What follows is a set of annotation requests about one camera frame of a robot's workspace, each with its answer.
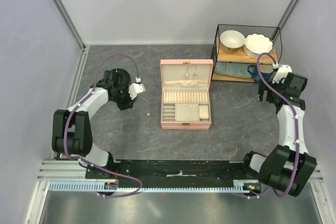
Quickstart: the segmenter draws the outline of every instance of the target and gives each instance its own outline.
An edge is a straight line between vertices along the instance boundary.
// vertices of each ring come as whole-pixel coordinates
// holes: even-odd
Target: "jewelry box lid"
[[[164,90],[209,90],[213,60],[161,60],[160,65]]]

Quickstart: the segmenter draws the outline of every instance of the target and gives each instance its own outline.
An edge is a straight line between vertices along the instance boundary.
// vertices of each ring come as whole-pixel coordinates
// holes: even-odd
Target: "white bowl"
[[[238,31],[228,30],[220,35],[220,43],[226,52],[237,51],[245,42],[245,37]]]
[[[252,58],[256,59],[263,52],[270,53],[272,50],[273,42],[263,34],[249,34],[245,38],[244,52]]]

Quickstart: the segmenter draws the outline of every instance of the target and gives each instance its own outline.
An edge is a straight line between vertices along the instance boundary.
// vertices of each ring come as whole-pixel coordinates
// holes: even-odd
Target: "gray countertop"
[[[269,154],[278,143],[279,123],[275,106],[257,101],[258,85],[254,83],[212,81],[208,131],[161,129],[160,60],[209,59],[211,50],[212,45],[91,46],[76,100],[93,84],[101,62],[117,52],[135,58],[146,87],[134,109],[119,111],[109,102],[93,116],[94,143],[115,158],[129,159],[241,160],[250,151]],[[106,62],[100,77],[113,68],[127,70],[134,80],[135,67],[126,57]]]

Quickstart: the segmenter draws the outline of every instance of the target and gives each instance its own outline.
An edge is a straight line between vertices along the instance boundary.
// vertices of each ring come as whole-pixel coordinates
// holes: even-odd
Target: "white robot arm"
[[[107,166],[112,154],[93,144],[90,120],[107,102],[117,103],[120,110],[130,109],[137,100],[138,94],[145,91],[140,78],[131,84],[128,72],[123,69],[105,71],[104,78],[97,83],[97,88],[88,93],[76,104],[66,110],[57,110],[52,127],[52,147],[55,152],[64,153],[65,122],[70,112],[79,107],[71,118],[74,132],[67,133],[67,145],[70,154],[85,157],[85,160],[101,167]]]
[[[276,106],[280,126],[279,144],[268,157],[255,152],[250,152],[245,156],[245,161],[249,167],[258,173],[259,182],[285,191],[293,172],[292,169],[285,168],[285,164],[288,162],[294,163],[296,144],[298,143],[300,146],[299,163],[289,191],[292,196],[300,194],[317,165],[316,159],[308,155],[303,138],[302,122],[306,104],[299,97],[305,89],[307,81],[307,78],[292,73],[288,65],[280,66],[274,77],[267,80],[269,86],[290,101],[295,109],[296,116],[294,116],[292,108],[281,97],[272,92],[263,82],[259,83],[259,100],[263,100],[266,91],[266,101]],[[295,119],[298,120],[298,136],[296,136]]]

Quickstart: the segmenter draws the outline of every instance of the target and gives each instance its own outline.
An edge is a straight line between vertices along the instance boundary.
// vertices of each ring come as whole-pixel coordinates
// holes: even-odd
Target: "white wall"
[[[290,0],[62,0],[87,44],[213,42],[217,24],[277,26]]]
[[[282,30],[284,62],[306,76],[304,139],[336,206],[336,1],[300,0]]]
[[[51,0],[0,0],[0,223],[23,223],[80,56]]]

